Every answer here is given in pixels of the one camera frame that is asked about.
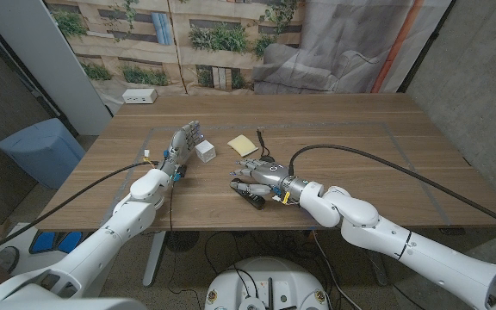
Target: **yellow sticky note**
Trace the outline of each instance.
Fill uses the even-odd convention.
[[[227,142],[227,144],[244,157],[257,150],[257,147],[243,134]]]

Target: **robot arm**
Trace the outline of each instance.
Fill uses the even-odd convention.
[[[245,169],[233,175],[253,177],[268,186],[287,203],[298,202],[320,225],[334,227],[342,221],[342,236],[363,249],[393,257],[474,309],[496,305],[496,265],[482,262],[454,251],[426,237],[411,232],[381,217],[376,208],[350,196],[342,188],[289,176],[288,170],[275,163],[255,159],[240,161]],[[232,187],[251,190],[255,185],[232,183]]]
[[[150,169],[135,181],[130,193],[116,205],[112,217],[61,261],[2,283],[0,301],[27,301],[32,295],[43,300],[84,296],[120,248],[152,224],[164,203],[163,193],[172,180],[183,176],[181,164],[202,138],[198,127],[198,121],[193,121],[177,131],[158,169]]]

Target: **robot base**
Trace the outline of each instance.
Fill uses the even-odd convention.
[[[248,292],[240,277],[246,283]],[[234,264],[214,279],[204,308],[265,310],[267,307],[280,310],[295,307],[299,310],[324,310],[328,309],[326,298],[319,280],[300,265],[279,257],[251,257]]]

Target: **power strip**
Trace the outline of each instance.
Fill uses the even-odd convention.
[[[154,89],[126,90],[122,95],[126,103],[154,103],[157,96]]]

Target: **blue bin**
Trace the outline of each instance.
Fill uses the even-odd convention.
[[[56,118],[13,133],[0,142],[0,149],[50,189],[58,189],[85,154]]]

